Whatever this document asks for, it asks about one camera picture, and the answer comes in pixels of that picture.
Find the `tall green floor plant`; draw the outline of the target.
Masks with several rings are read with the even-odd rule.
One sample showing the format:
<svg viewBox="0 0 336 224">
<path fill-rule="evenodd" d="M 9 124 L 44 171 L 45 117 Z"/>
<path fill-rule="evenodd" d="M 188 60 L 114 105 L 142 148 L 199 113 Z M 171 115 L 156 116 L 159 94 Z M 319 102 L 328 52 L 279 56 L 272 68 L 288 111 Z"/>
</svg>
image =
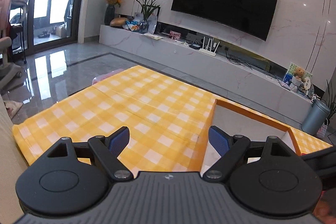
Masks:
<svg viewBox="0 0 336 224">
<path fill-rule="evenodd" d="M 333 90 L 333 84 L 330 83 L 329 81 L 327 82 L 327 89 L 326 89 L 326 105 L 329 108 L 330 112 L 329 115 L 327 116 L 327 121 L 328 123 L 330 123 L 331 118 L 333 118 L 333 116 L 335 115 L 336 112 L 336 95 L 335 92 Z"/>
</svg>

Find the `dark vase yellow flowers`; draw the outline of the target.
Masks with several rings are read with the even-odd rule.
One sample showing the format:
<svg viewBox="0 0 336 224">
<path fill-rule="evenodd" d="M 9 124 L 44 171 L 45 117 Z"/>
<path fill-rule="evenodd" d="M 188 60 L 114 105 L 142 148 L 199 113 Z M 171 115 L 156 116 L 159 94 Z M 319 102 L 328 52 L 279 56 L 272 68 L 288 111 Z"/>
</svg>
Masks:
<svg viewBox="0 0 336 224">
<path fill-rule="evenodd" d="M 104 24 L 110 25 L 110 22 L 114 19 L 116 6 L 121 6 L 121 0 L 105 0 L 107 3 Z"/>
</svg>

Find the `grey cylindrical trash bin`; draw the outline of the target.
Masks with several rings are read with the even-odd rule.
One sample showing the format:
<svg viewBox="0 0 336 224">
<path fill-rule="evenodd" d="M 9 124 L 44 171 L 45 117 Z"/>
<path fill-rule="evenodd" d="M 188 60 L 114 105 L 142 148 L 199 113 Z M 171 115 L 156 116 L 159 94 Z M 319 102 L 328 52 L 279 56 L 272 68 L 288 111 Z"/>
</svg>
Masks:
<svg viewBox="0 0 336 224">
<path fill-rule="evenodd" d="M 316 135 L 330 114 L 329 107 L 321 100 L 314 100 L 311 109 L 301 124 L 303 132 Z"/>
</svg>

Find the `white wifi router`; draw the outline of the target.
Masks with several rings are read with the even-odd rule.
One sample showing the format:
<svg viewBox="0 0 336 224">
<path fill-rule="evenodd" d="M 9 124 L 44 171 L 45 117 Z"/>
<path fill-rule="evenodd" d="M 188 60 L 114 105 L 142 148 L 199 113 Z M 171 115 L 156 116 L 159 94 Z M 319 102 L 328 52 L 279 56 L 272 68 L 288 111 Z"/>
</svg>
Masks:
<svg viewBox="0 0 336 224">
<path fill-rule="evenodd" d="M 202 47 L 199 49 L 199 52 L 215 57 L 217 54 L 217 49 L 219 47 L 220 43 L 215 42 L 214 38 L 209 38 L 207 44 L 205 44 L 205 39 L 203 39 Z"/>
</svg>

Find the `green plant in glass vase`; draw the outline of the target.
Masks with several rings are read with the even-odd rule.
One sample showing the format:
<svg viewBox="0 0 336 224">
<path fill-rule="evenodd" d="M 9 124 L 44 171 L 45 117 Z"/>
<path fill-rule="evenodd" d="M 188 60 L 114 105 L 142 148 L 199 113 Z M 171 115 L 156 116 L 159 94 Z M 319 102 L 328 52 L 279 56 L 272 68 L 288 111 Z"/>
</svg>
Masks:
<svg viewBox="0 0 336 224">
<path fill-rule="evenodd" d="M 148 31 L 149 23 L 148 19 L 153 12 L 160 8 L 157 4 L 158 0 L 135 0 L 141 6 L 141 13 L 143 14 L 143 20 L 139 23 L 139 32 L 145 34 Z"/>
</svg>

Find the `teddy bear plush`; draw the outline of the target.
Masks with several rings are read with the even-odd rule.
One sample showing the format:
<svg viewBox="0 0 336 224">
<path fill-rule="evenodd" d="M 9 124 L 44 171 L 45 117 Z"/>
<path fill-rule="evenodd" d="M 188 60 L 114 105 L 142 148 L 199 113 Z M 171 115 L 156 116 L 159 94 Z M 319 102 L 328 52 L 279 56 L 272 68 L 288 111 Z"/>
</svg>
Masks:
<svg viewBox="0 0 336 224">
<path fill-rule="evenodd" d="M 293 92 L 298 92 L 300 89 L 304 90 L 303 76 L 305 71 L 301 67 L 296 67 L 293 73 L 293 77 L 290 82 L 290 89 Z"/>
</svg>

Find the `golden bread ornament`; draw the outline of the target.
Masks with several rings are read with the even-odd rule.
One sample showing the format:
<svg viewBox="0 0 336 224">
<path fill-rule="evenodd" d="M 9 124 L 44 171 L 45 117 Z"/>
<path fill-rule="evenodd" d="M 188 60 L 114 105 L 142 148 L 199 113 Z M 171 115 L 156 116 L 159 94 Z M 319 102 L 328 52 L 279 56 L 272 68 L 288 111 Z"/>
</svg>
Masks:
<svg viewBox="0 0 336 224">
<path fill-rule="evenodd" d="M 110 27 L 123 27 L 126 25 L 127 18 L 114 18 L 110 21 Z"/>
</svg>

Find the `marble TV console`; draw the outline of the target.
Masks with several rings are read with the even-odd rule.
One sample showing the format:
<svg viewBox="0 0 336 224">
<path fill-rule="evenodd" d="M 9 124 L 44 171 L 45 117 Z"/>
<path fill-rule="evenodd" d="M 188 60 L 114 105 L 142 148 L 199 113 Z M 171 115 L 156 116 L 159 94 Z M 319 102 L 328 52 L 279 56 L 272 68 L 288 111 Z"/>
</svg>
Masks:
<svg viewBox="0 0 336 224">
<path fill-rule="evenodd" d="M 285 89 L 272 77 L 168 38 L 154 40 L 124 29 L 101 26 L 99 42 L 221 88 L 226 98 L 267 115 L 277 113 L 302 123 L 311 109 L 310 100 Z"/>
</svg>

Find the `yellow checkered tablecloth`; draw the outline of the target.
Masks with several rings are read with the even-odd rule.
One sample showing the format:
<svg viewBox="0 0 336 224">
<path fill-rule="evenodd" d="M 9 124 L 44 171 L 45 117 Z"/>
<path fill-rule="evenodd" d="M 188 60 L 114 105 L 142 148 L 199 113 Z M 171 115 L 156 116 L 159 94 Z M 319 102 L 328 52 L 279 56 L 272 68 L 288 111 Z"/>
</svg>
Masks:
<svg viewBox="0 0 336 224">
<path fill-rule="evenodd" d="M 198 171 L 197 137 L 212 100 L 277 129 L 288 129 L 298 144 L 298 155 L 329 147 L 248 107 L 141 66 L 104 79 L 15 125 L 13 135 L 32 164 L 62 137 L 87 141 L 126 126 L 130 141 L 119 159 L 134 174 L 141 170 Z"/>
</svg>

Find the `pink office chair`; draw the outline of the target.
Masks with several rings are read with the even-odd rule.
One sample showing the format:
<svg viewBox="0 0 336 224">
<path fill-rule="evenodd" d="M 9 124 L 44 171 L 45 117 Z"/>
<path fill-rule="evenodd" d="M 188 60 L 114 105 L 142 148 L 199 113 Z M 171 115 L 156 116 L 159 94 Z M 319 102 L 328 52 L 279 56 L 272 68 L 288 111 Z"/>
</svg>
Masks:
<svg viewBox="0 0 336 224">
<path fill-rule="evenodd" d="M 8 61 L 8 49 L 12 46 L 12 39 L 7 34 L 9 25 L 11 0 L 1 0 L 1 89 L 3 89 L 12 79 L 22 75 L 22 67 Z"/>
</svg>

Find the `orange open storage box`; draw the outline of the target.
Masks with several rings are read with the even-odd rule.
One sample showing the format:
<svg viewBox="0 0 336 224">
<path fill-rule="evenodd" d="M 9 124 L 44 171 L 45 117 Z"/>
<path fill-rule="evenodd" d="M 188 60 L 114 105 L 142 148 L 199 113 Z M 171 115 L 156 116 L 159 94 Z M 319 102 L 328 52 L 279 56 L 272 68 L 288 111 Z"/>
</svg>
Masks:
<svg viewBox="0 0 336 224">
<path fill-rule="evenodd" d="M 262 121 L 250 118 L 239 112 L 218 104 L 217 100 L 212 100 L 204 111 L 206 117 L 205 124 L 201 126 L 201 133 L 197 137 L 197 152 L 194 153 L 198 171 L 204 174 L 220 155 L 209 143 L 209 129 L 217 126 L 228 135 L 244 135 L 251 141 L 265 141 L 268 136 L 276 136 L 289 146 L 296 154 L 299 154 L 298 144 L 295 138 L 290 135 L 289 130 L 277 129 Z"/>
</svg>

